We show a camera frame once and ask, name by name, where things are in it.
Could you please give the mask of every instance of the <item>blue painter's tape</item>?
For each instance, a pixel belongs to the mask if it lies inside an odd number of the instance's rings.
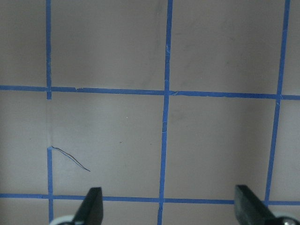
[[[272,181],[276,139],[277,139],[277,130],[278,130],[278,122],[279,122],[279,111],[280,111],[280,99],[278,99],[276,101],[275,113],[274,113],[274,122],[273,122],[271,149],[270,149],[270,157],[269,157],[267,184],[266,184],[265,199],[264,199],[266,206],[268,206],[269,198],[270,198],[271,181]]]
[[[158,212],[157,212],[157,224],[162,224],[163,222],[163,203],[159,203]]]
[[[140,197],[103,197],[104,201],[114,202],[141,202],[141,203],[158,203],[159,198],[140,198]]]
[[[234,200],[218,200],[218,199],[181,199],[166,198],[165,203],[191,203],[191,204],[225,204],[233,205]]]
[[[53,195],[52,147],[47,148],[48,194]]]
[[[79,92],[79,93],[103,93],[103,94],[127,94],[127,95],[164,95],[163,90],[52,87],[52,91]]]
[[[47,99],[51,99],[51,0],[46,0],[46,81],[50,89],[47,91]]]
[[[269,205],[300,205],[298,201],[269,201]]]
[[[278,95],[281,95],[281,93],[282,93],[283,76],[284,76],[284,69],[285,69],[287,29],[288,29],[288,23],[289,23],[289,12],[290,12],[290,0],[285,0],[285,13],[284,13],[284,21],[283,21],[283,29],[282,29],[279,76],[278,76],[278,85],[277,85],[277,94]]]
[[[0,90],[48,91],[46,87],[0,85]]]
[[[49,199],[49,223],[54,219],[53,214],[53,199]]]
[[[282,96],[283,100],[300,100],[299,95],[283,95]]]
[[[282,85],[284,77],[284,67],[285,67],[285,52],[286,52],[286,40],[287,40],[287,29],[288,29],[288,20],[289,20],[289,11],[290,11],[290,0],[285,0],[285,13],[284,13],[284,22],[283,22],[283,32],[282,32],[282,41],[281,41],[281,53],[280,53],[280,64],[279,64],[279,75],[278,75],[278,84],[277,84],[277,100],[274,113],[274,122],[273,122],[273,131],[272,131],[272,140],[271,140],[271,149],[269,157],[269,166],[268,166],[268,175],[266,182],[265,190],[265,205],[269,205],[272,175],[273,175],[273,166],[276,150],[276,139],[277,139],[277,130],[279,122],[279,113],[280,113],[280,101],[282,98]]]
[[[48,199],[49,195],[40,195],[40,194],[0,194],[0,198],[37,198],[37,199]]]
[[[82,195],[53,195],[53,199],[60,200],[83,200],[85,196]]]
[[[157,225],[162,225],[163,208],[165,195],[165,163],[167,152],[167,128],[169,114],[169,95],[170,95],[170,59],[171,59],[171,31],[172,31],[173,0],[168,0],[167,6],[167,27],[165,38],[165,90],[164,90],[164,111],[162,126],[162,144],[160,161],[160,179],[159,179],[159,208],[157,213]]]
[[[231,93],[231,92],[210,92],[210,91],[170,91],[171,96],[201,96],[201,97],[227,97],[227,98],[266,98],[277,99],[276,94],[255,94],[255,93]]]
[[[47,148],[48,169],[48,198],[49,198],[49,223],[53,220],[53,174],[52,174],[52,147]]]

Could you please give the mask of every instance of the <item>white surface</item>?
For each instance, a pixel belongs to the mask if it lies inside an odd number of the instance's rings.
[[[1,0],[0,85],[45,86],[44,0]]]
[[[0,193],[48,193],[45,99],[42,92],[0,92]]]
[[[238,225],[239,223],[234,217],[232,205],[166,203],[163,225],[182,224]]]
[[[285,95],[300,94],[300,1],[292,0],[287,35],[285,56],[285,78],[283,93]]]
[[[48,200],[0,198],[0,224],[47,225]]]

